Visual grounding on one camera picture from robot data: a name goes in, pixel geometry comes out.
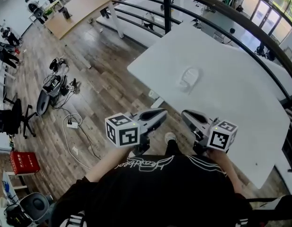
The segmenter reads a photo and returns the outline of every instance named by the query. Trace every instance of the white cable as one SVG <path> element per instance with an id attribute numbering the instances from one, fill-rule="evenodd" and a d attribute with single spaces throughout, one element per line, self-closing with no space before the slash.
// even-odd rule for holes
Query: white cable
<path id="1" fill-rule="evenodd" d="M 65 140 L 66 140 L 66 145 L 67 145 L 67 149 L 69 150 L 69 153 L 70 153 L 70 155 L 78 162 L 78 163 L 80 163 L 81 165 L 83 165 L 83 166 L 85 166 L 87 169 L 89 169 L 89 170 L 91 170 L 91 168 L 89 168 L 89 167 L 87 167 L 86 165 L 84 165 L 83 163 L 81 163 L 81 162 L 79 162 L 79 160 L 70 152 L 70 149 L 69 149 L 69 143 L 68 143 L 68 141 L 67 141 L 67 137 L 66 137 L 66 133 L 65 133 L 65 129 L 64 129 L 64 121 L 65 121 L 65 119 L 67 118 L 67 117 L 69 117 L 69 116 L 73 116 L 73 115 L 78 115 L 79 117 L 80 117 L 80 123 L 79 123 L 79 125 L 81 125 L 81 123 L 82 123 L 82 117 L 78 114 L 78 113 L 70 113 L 70 114 L 68 114 L 68 115 L 66 115 L 65 117 L 64 117 L 64 119 L 62 120 L 62 127 L 63 127 L 63 132 L 64 132 L 64 136 L 65 136 Z"/>

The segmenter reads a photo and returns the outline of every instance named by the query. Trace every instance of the red box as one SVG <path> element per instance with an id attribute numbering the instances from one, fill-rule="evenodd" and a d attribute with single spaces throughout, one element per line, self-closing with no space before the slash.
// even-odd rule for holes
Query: red box
<path id="1" fill-rule="evenodd" d="M 36 155 L 34 152 L 15 152 L 10 153 L 10 162 L 14 173 L 25 174 L 35 173 L 40 170 Z"/>

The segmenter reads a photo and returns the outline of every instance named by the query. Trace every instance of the power strip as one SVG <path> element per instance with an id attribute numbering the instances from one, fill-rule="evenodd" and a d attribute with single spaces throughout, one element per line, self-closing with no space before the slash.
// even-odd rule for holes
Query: power strip
<path id="1" fill-rule="evenodd" d="M 79 128 L 79 124 L 77 122 L 67 122 L 67 127 L 77 129 Z"/>

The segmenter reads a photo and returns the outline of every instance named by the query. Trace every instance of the black and white marker cube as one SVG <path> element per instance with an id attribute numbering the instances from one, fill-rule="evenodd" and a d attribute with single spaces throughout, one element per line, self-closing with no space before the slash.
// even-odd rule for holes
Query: black and white marker cube
<path id="1" fill-rule="evenodd" d="M 234 142 L 238 126 L 229 122 L 221 121 L 211 128 L 207 146 L 210 148 L 227 151 Z"/>
<path id="2" fill-rule="evenodd" d="M 140 125 L 122 113 L 105 119 L 106 136 L 116 147 L 140 143 Z"/>

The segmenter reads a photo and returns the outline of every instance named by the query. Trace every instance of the white sneaker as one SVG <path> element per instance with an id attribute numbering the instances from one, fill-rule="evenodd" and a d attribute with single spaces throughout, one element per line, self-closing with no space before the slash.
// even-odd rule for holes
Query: white sneaker
<path id="1" fill-rule="evenodd" d="M 168 132 L 165 134 L 165 143 L 168 144 L 168 141 L 170 141 L 170 140 L 175 140 L 175 142 L 177 142 L 176 136 L 172 132 Z"/>

